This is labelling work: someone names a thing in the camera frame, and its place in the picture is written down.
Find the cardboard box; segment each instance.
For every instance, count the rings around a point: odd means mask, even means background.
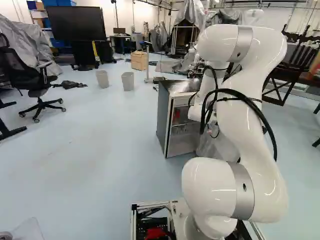
[[[143,51],[134,51],[131,53],[131,68],[137,70],[147,69],[147,53]]]
[[[34,18],[33,21],[35,24],[38,24],[40,28],[43,29],[45,27],[44,22],[42,21],[42,18]]]
[[[43,10],[43,11],[45,10],[45,5],[42,2],[37,1],[35,3],[35,6],[37,10]]]

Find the television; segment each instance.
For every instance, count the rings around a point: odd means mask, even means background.
[[[46,11],[56,40],[107,39],[103,12],[98,6],[48,6]]]

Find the blue box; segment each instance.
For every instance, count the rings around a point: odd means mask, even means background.
[[[67,7],[67,6],[76,6],[77,3],[75,3],[74,1],[71,1],[71,0],[56,0],[57,3],[58,3],[58,6],[64,6],[64,7]]]
[[[57,0],[42,0],[44,7],[58,6]]]
[[[49,18],[46,17],[43,20],[44,20],[43,21],[44,27],[45,28],[51,28],[51,22],[50,22]]]
[[[29,10],[37,9],[36,1],[26,1],[26,4],[28,5]]]
[[[50,38],[51,44],[55,48],[64,48],[65,42],[63,40],[55,40],[54,38]]]

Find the light blue floor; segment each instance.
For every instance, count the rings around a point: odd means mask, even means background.
[[[152,54],[150,61],[159,58]],[[150,68],[151,77],[183,77]],[[99,69],[108,72],[109,88],[98,87],[94,70],[64,66],[59,82],[88,87],[50,89],[43,99],[63,98],[67,112],[46,109],[38,124],[32,114],[18,116],[36,103],[26,91],[1,96],[17,101],[0,110],[8,127],[28,130],[0,143],[0,231],[36,217],[45,240],[129,240],[131,203],[181,197],[181,170],[192,154],[164,159],[156,137],[158,94],[143,82],[145,72],[124,60]],[[123,91],[127,71],[134,72],[135,91]],[[290,197],[284,220],[260,225],[268,240],[318,236],[320,149],[311,146],[320,136],[317,105],[297,96],[284,107],[263,104]]]

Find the white plastic bin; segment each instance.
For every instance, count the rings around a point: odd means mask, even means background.
[[[121,75],[123,90],[131,91],[135,88],[135,77],[132,71],[126,71]]]
[[[100,88],[105,89],[109,87],[108,74],[105,70],[95,71],[95,76]]]

